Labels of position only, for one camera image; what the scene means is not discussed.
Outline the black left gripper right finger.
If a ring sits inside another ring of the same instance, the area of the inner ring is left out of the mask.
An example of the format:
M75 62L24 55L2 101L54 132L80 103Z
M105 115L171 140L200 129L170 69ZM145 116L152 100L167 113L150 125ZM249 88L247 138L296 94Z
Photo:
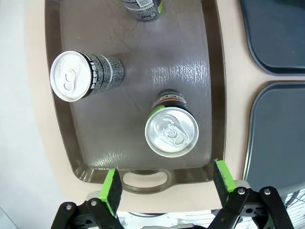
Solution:
M251 217L258 229L294 229L276 188L238 187L223 160L214 161L213 181L222 204L213 229L235 229L242 217Z

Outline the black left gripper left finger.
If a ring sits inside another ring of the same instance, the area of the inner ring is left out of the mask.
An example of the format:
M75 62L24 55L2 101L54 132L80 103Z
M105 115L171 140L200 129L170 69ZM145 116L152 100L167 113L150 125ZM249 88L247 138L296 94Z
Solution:
M53 221L53 229L124 229L117 217L122 195L118 169L108 171L97 198L62 203Z

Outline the black Pepsi drink can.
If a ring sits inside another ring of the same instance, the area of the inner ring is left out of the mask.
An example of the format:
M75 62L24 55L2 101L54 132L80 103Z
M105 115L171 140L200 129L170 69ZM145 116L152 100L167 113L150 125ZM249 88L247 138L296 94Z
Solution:
M140 21L156 19L163 10L163 0L121 0L131 15Z
M163 157L181 157L194 148L199 138L198 123L179 91L167 89L157 94L144 135L151 150Z
M66 102L113 89L123 77L124 68L119 60L80 51L61 53L50 70L51 87Z

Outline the black plastic serving tray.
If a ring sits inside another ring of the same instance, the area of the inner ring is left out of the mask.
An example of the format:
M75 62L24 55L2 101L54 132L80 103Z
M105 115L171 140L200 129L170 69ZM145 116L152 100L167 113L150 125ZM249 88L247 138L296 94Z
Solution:
M249 51L275 76L305 76L305 0L239 0Z
M273 82L257 95L243 178L255 191L305 186L305 81Z

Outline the brown plastic serving tray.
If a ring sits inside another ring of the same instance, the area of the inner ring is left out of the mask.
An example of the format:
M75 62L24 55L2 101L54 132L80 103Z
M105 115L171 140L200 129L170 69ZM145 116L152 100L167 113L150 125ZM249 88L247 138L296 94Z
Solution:
M54 107L72 173L101 184L117 167L123 188L152 194L210 182L223 159L225 73L216 0L163 0L161 15L137 21L120 0L45 0L48 64L64 51L103 54L124 66L122 84ZM160 91L186 99L199 125L196 146L165 158L146 143L144 127Z

